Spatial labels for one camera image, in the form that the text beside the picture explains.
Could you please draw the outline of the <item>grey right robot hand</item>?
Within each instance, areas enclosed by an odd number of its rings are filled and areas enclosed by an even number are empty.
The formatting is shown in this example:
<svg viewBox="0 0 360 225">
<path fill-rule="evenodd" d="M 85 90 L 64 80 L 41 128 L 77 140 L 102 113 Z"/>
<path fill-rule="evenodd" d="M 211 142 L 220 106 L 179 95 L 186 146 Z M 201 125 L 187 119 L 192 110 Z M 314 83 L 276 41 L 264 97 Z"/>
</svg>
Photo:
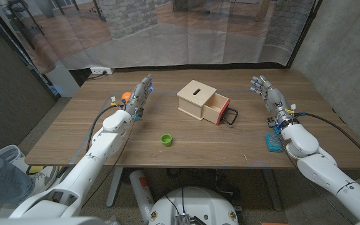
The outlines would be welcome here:
<svg viewBox="0 0 360 225">
<path fill-rule="evenodd" d="M 284 129 L 293 123 L 291 105 L 278 88 L 274 87 L 263 75 L 253 76 L 251 84 L 251 91 L 260 95 L 267 110 L 273 113 L 273 120 L 278 129 Z"/>
</svg>

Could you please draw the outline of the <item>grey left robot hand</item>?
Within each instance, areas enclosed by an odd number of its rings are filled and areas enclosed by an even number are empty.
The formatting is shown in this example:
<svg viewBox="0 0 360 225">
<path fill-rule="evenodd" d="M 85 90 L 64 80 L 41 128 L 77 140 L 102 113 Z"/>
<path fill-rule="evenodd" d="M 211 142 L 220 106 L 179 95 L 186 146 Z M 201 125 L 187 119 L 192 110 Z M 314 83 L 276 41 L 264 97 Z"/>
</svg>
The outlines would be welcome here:
<svg viewBox="0 0 360 225">
<path fill-rule="evenodd" d="M 139 82 L 132 91 L 129 100 L 125 104 L 123 110 L 129 113 L 136 121 L 143 116 L 143 107 L 149 94 L 153 91 L 152 75 L 148 74 Z"/>
</svg>

